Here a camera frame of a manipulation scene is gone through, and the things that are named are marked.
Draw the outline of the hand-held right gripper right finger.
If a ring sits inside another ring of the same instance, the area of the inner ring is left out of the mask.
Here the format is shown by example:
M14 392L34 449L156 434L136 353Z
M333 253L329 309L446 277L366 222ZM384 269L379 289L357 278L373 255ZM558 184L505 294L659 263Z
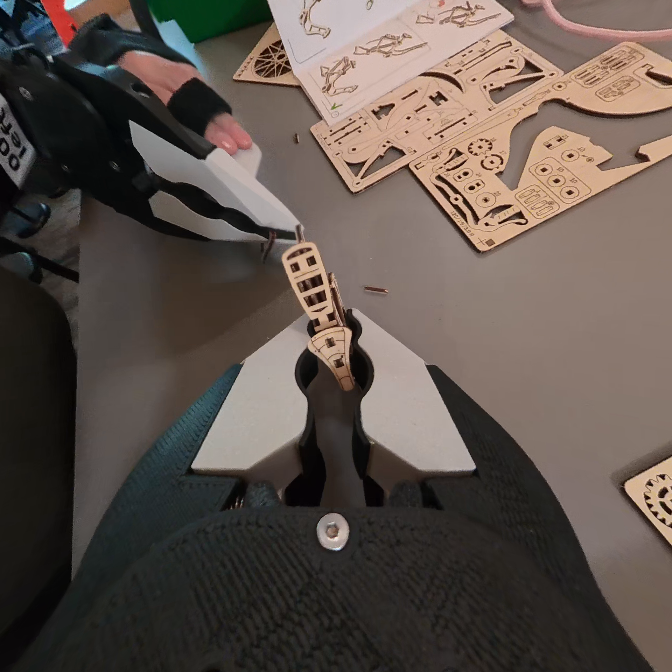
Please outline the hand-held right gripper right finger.
M433 368L357 308L352 364L362 397L352 456L367 505L382 505L401 481L464 477L475 461L432 377Z

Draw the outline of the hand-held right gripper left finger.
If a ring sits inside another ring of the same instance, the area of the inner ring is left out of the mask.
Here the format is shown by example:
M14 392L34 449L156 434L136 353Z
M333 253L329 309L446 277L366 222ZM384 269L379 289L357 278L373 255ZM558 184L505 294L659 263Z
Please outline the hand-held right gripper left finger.
M316 504L316 357L298 319L233 367L234 381L191 464L198 475L269 481L289 505Z

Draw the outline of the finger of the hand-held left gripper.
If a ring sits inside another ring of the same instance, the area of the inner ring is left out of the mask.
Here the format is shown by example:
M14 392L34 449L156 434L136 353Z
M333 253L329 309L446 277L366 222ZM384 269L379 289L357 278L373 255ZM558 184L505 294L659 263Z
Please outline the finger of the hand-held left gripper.
M190 189L187 202L163 190L154 193L148 203L153 215L207 240L260 242L268 240L275 229L254 218L254 212L231 191L216 196L195 194Z
M278 231L279 237L294 239L299 224L295 215L223 149L214 148L205 159L198 159L137 122L129 125L134 148L161 179L157 191L180 195L184 202L188 189L212 197L224 190L234 192L254 212L254 218Z

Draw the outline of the wooden model frame assembly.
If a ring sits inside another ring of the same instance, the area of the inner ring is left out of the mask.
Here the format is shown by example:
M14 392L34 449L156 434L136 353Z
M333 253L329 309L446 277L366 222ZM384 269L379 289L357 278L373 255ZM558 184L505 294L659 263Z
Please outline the wooden model frame assembly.
M326 270L315 243L305 240L289 245L290 239L278 235L278 231L271 232L262 246L262 258L274 247L283 247L281 263L313 329L307 348L329 368L342 391L352 391L356 385L350 363L352 330L335 275Z

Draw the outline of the wooden parts sheet with slots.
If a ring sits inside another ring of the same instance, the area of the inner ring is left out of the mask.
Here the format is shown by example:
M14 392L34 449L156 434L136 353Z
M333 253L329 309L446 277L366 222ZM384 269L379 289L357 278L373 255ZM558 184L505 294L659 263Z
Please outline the wooden parts sheet with slots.
M357 194L563 75L499 29L345 120L310 131Z

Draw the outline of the wooden parts sheet with gears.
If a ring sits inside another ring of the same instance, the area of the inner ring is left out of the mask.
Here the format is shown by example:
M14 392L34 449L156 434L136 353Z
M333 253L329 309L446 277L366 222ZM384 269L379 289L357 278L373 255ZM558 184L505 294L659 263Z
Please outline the wooden parts sheet with gears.
M671 457L629 478L626 495L671 546Z

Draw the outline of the person's left hand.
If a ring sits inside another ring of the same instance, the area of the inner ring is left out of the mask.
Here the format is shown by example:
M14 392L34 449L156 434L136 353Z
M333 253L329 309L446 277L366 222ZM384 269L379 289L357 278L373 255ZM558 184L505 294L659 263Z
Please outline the person's left hand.
M249 150L253 141L232 108L197 68L161 40L126 30L103 13L84 23L69 49L100 66L118 65L157 95L180 124L229 155Z

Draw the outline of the wooden spoked wheel sheet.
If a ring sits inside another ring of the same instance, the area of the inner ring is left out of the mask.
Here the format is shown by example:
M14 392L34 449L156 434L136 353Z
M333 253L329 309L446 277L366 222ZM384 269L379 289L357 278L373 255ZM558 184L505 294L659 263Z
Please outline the wooden spoked wheel sheet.
M237 72L235 81L301 88L275 23L264 33Z

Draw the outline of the black chair base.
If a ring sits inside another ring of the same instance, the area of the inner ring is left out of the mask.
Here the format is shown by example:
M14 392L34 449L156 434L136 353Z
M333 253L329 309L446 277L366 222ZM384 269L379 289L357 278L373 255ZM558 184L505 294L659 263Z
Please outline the black chair base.
M43 272L78 284L78 271L39 254L35 248L21 242L37 235L51 216L50 206L42 202L10 206L1 216L1 266L18 271L35 284L41 284Z

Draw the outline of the white instruction booklet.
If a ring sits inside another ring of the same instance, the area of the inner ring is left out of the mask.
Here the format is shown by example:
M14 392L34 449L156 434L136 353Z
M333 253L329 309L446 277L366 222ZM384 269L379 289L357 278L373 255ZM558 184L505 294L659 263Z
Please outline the white instruction booklet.
M510 24L496 1L269 1L292 71L332 125Z

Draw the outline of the green plastic bin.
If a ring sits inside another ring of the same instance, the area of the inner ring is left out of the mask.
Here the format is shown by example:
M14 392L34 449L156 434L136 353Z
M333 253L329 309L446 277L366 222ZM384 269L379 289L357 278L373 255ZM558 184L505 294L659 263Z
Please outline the green plastic bin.
M272 21L267 1L147 1L158 21L177 22L191 43Z

